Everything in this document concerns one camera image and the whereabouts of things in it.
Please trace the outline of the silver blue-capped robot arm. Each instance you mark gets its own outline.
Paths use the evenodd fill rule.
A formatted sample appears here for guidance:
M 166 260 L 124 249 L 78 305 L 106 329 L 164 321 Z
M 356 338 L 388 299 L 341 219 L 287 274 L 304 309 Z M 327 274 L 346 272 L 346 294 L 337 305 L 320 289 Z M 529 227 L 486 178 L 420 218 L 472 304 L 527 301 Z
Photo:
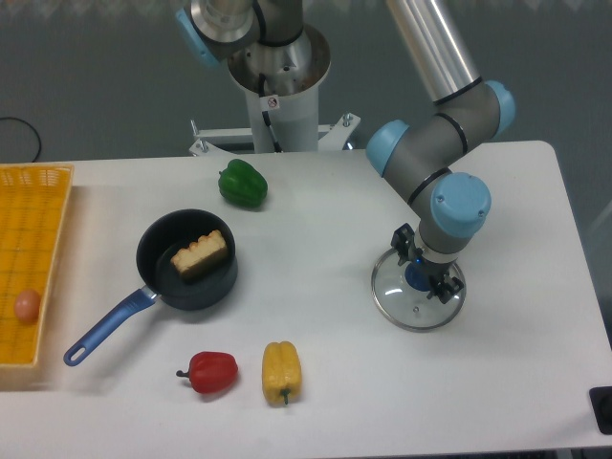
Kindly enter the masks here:
M 388 9 L 435 107 L 424 125 L 394 120 L 369 140 L 369 162 L 419 216 L 392 248 L 408 284 L 441 302 L 465 283 L 451 273 L 459 252 L 485 223 L 484 183 L 451 166 L 514 120 L 512 94 L 484 80 L 440 1 L 391 1 Z M 303 18 L 298 1 L 191 1 L 177 10 L 179 30 L 208 67 L 226 62 L 244 91 L 259 152 L 317 149 L 317 111 L 289 108 L 314 98 L 331 56 L 325 38 Z

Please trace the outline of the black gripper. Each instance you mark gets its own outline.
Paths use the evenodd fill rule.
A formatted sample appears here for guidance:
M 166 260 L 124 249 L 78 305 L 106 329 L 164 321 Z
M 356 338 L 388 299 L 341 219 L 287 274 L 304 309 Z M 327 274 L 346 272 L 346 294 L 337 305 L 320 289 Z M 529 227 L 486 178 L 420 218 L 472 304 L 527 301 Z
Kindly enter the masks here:
M 465 283 L 456 276 L 449 276 L 449 266 L 458 258 L 458 253 L 434 251 L 423 241 L 414 239 L 414 229 L 404 223 L 392 235 L 391 248 L 398 255 L 398 264 L 409 261 L 408 284 L 428 285 L 427 298 L 436 297 L 447 304 L 465 289 Z

